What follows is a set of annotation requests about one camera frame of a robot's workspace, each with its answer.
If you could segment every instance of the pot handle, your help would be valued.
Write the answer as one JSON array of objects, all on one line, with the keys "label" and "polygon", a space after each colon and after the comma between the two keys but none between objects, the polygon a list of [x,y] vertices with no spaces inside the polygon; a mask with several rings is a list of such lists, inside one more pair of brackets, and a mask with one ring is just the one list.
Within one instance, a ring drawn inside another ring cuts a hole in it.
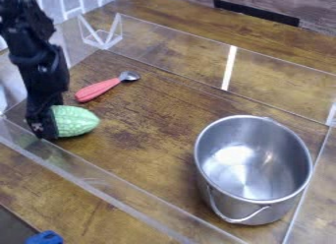
[{"label": "pot handle", "polygon": [[266,208],[269,208],[270,206],[265,206],[262,207],[260,210],[257,210],[256,212],[253,212],[252,214],[249,214],[248,216],[242,217],[242,218],[230,218],[228,216],[225,216],[222,214],[222,212],[217,209],[216,204],[214,204],[214,198],[212,195],[212,187],[208,185],[208,193],[209,193],[209,204],[210,204],[210,208],[214,211],[216,215],[224,219],[226,222],[229,223],[242,223],[244,221],[246,221],[249,218],[252,218],[256,214],[258,214],[262,210],[265,210]]}]

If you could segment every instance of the pot rim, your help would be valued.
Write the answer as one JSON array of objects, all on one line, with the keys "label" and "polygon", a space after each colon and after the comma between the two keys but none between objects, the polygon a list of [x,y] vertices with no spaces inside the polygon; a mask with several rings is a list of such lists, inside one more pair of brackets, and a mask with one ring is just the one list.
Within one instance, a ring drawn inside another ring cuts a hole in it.
[{"label": "pot rim", "polygon": [[[252,118],[252,119],[257,119],[257,120],[262,120],[262,121],[266,121],[266,122],[270,122],[273,123],[276,126],[281,127],[281,129],[286,130],[294,137],[294,139],[297,140],[298,144],[301,145],[301,148],[304,150],[304,153],[305,153],[305,156],[306,156],[306,160],[308,160],[308,175],[305,177],[305,180],[304,182],[301,183],[301,185],[298,186],[298,188],[294,190],[294,192],[292,192],[289,195],[284,196],[284,197],[280,197],[278,199],[274,199],[274,200],[252,200],[252,199],[246,199],[244,197],[240,197],[240,196],[236,196],[230,193],[228,193],[226,191],[224,191],[208,178],[206,174],[204,173],[204,170],[201,169],[200,167],[200,160],[198,160],[198,156],[197,156],[197,148],[200,146],[200,140],[204,136],[204,133],[206,132],[206,130],[214,126],[217,123],[225,121],[225,120],[230,120],[230,119],[237,119],[237,118]],[[220,192],[222,193],[224,195],[226,195],[228,197],[238,200],[238,201],[242,201],[242,202],[248,202],[248,203],[252,203],[252,204],[258,204],[258,205],[269,205],[269,204],[274,204],[274,203],[278,203],[278,202],[282,202],[282,201],[286,201],[289,200],[290,198],[293,198],[300,192],[301,190],[305,188],[308,182],[309,182],[309,179],[310,179],[310,176],[312,176],[312,159],[310,159],[310,154],[309,154],[309,150],[306,148],[306,145],[302,141],[302,139],[300,138],[300,136],[294,133],[294,131],[292,131],[285,125],[280,124],[277,121],[274,121],[272,118],[269,117],[260,117],[260,116],[254,116],[254,115],[230,115],[230,116],[226,116],[226,117],[222,117],[220,119],[217,119],[216,121],[213,121],[212,123],[209,123],[206,125],[206,127],[204,128],[204,130],[201,131],[201,133],[198,134],[197,136],[197,139],[196,139],[196,143],[194,143],[194,162],[196,162],[196,167],[197,167],[197,170],[200,171],[200,173],[202,174],[204,178],[206,179],[208,181],[208,185],[212,185],[213,188]]]}]

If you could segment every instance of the wooden table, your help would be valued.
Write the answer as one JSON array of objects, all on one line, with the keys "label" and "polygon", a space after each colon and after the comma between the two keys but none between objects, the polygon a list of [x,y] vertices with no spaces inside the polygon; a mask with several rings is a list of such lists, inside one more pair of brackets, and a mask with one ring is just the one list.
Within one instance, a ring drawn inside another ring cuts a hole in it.
[{"label": "wooden table", "polygon": [[[97,16],[116,11],[333,71],[336,51],[332,50],[334,39],[330,37],[174,0],[118,0],[93,13],[90,18],[98,22]],[[74,90],[88,84],[86,81],[102,80],[112,72],[116,74],[124,69],[138,71],[142,80],[136,85],[118,86],[104,98],[85,104],[102,117],[98,129],[85,137],[57,143],[245,241],[280,243],[294,211],[273,224],[244,227],[221,222],[204,206],[198,191],[190,185],[194,182],[193,139],[205,125],[221,116],[238,113],[270,116],[298,133],[316,159],[326,126],[106,52],[97,52],[72,69],[66,104],[76,105],[72,95]],[[106,102],[106,99],[114,99],[116,96],[116,101]],[[316,178],[308,193],[310,198],[304,209],[312,214],[298,218],[305,227],[293,228],[293,243],[302,240],[304,234],[309,234],[306,221],[313,221],[314,215],[318,221],[313,224],[324,227],[329,233],[334,227],[330,214],[313,206],[314,193],[322,199],[321,205],[330,207],[334,203],[332,187],[328,186],[333,178],[330,171],[334,169],[329,155],[330,146],[322,156],[326,160],[320,160],[321,177]],[[174,242],[2,146],[0,164],[1,204],[38,229],[56,230],[66,243]],[[320,191],[318,184],[328,189]],[[314,240],[309,238],[310,243],[317,240],[326,243],[328,239],[325,235],[317,235]]]}]

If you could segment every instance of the metal spoon head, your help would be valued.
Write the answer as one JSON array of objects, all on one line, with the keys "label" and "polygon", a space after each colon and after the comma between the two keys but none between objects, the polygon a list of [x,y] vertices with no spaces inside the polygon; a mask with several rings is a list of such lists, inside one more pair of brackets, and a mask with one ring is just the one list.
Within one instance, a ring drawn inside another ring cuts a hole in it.
[{"label": "metal spoon head", "polygon": [[120,74],[121,82],[132,82],[140,79],[140,75],[132,71],[124,71]]}]

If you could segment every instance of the red handle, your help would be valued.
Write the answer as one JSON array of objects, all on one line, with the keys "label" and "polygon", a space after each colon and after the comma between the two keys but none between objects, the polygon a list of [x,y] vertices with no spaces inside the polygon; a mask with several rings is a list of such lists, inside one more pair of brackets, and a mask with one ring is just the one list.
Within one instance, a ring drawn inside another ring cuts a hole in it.
[{"label": "red handle", "polygon": [[102,94],[105,91],[108,91],[112,87],[114,87],[120,83],[118,78],[112,78],[110,80],[106,80],[101,83],[96,83],[84,89],[81,89],[74,97],[78,102],[86,102],[96,98],[100,94]]}]

